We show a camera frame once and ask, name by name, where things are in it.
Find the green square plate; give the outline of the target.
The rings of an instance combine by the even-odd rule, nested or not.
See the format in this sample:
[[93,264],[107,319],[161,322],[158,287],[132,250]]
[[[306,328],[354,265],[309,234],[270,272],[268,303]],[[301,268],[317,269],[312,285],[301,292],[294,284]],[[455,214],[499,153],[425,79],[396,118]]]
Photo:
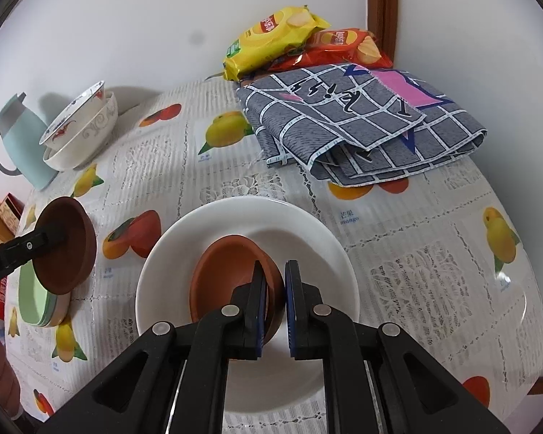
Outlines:
[[18,284],[18,308],[22,320],[33,326],[48,326],[55,311],[56,296],[35,275],[32,263],[23,264]]

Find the brown clay saucer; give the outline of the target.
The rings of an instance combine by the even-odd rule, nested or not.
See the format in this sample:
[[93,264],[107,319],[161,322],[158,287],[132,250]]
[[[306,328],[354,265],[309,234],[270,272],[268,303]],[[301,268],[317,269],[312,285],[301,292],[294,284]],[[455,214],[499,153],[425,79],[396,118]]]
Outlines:
[[219,238],[201,255],[189,292],[192,322],[198,322],[209,311],[229,304],[233,290],[251,282],[257,261],[262,265],[268,288],[264,344],[270,341],[277,333],[284,314],[284,282],[270,256],[242,235]]
[[90,276],[97,254],[96,233],[76,199],[53,200],[41,212],[35,230],[47,232],[47,244],[32,264],[49,292],[67,294]]

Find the white round plate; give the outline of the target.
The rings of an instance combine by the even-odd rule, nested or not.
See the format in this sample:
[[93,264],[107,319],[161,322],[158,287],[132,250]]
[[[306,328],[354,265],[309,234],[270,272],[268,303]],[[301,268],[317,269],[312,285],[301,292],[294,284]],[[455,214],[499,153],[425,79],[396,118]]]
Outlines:
[[[351,261],[331,231],[304,210],[280,200],[242,196],[217,200],[172,224],[147,257],[137,285],[135,315],[144,333],[156,322],[190,322],[192,273],[207,248],[226,235],[255,242],[278,268],[299,264],[303,282],[321,291],[324,304],[357,320],[358,283]],[[324,387],[321,362],[296,362],[288,348],[287,326],[263,348],[256,362],[231,362],[226,411],[244,416],[306,402]]]

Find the light blue thermos jug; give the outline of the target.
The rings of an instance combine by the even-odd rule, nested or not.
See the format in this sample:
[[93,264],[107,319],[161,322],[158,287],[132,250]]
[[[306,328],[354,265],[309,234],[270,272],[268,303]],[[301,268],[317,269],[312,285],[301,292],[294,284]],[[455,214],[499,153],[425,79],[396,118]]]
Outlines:
[[0,172],[24,176],[36,190],[46,188],[58,172],[43,160],[45,145],[39,141],[47,125],[24,105],[26,94],[15,94],[0,110],[0,138],[14,164],[10,170],[0,162]]

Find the fruit print lace tablecloth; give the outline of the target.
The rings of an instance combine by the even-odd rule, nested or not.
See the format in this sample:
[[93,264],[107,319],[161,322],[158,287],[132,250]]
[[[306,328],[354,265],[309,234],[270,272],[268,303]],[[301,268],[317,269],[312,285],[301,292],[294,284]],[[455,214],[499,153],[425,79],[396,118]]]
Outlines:
[[98,256],[52,327],[22,320],[20,271],[9,278],[5,345],[26,412],[52,416],[140,334],[139,278],[172,224],[252,195],[292,204],[336,237],[358,283],[357,322],[398,324],[495,416],[509,416],[543,370],[543,303],[522,245],[511,263],[494,265],[488,227],[509,216],[473,161],[347,192],[296,165],[270,169],[254,135],[205,150],[236,109],[223,80],[123,109],[98,157],[29,197],[21,231],[52,200],[72,195],[94,224]]

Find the large white porcelain bowl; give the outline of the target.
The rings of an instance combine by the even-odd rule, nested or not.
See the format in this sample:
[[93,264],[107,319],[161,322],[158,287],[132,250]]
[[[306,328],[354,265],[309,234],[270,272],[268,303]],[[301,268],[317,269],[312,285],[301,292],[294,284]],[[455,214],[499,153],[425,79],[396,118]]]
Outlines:
[[47,148],[43,155],[44,163],[57,171],[77,169],[106,144],[117,122],[117,98],[113,91],[106,93],[106,104],[59,150]]

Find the blue patterned porcelain bowl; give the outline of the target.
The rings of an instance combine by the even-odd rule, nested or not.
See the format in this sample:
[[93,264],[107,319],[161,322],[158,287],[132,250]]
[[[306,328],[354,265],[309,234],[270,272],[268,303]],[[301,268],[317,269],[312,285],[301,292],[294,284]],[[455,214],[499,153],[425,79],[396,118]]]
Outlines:
[[47,127],[41,146],[59,151],[105,106],[105,82],[100,80],[70,102]]

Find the grey checked folded cloth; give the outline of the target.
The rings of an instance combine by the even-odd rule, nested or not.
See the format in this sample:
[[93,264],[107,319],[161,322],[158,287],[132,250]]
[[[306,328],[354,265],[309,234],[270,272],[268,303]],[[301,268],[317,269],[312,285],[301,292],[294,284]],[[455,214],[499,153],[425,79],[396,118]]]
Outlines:
[[328,64],[271,73],[236,95],[269,167],[341,187],[399,180],[477,150],[487,130],[411,73]]

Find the red chips bag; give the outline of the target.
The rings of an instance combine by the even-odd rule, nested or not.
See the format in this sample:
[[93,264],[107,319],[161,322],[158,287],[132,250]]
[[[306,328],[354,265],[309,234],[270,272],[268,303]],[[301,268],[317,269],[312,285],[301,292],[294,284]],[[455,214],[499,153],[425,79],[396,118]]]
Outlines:
[[349,27],[313,34],[302,48],[274,60],[269,71],[285,72],[341,63],[353,63],[368,69],[390,69],[393,66],[386,53],[379,50],[370,31]]

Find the yellow chips bag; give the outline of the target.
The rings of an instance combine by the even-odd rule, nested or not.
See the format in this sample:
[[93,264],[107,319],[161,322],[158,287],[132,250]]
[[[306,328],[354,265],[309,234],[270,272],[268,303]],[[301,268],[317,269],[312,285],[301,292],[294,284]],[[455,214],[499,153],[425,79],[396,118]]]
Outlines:
[[238,81],[290,50],[302,47],[314,33],[330,26],[307,6],[284,7],[243,31],[229,45],[222,62],[223,77]]

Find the brown wooden door frame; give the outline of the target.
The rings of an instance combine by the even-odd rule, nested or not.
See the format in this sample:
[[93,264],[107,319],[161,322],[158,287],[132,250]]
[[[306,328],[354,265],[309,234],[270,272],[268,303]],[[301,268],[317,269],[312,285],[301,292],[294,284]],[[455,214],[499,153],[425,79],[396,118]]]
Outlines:
[[367,27],[379,48],[394,59],[398,24],[398,0],[367,0]]

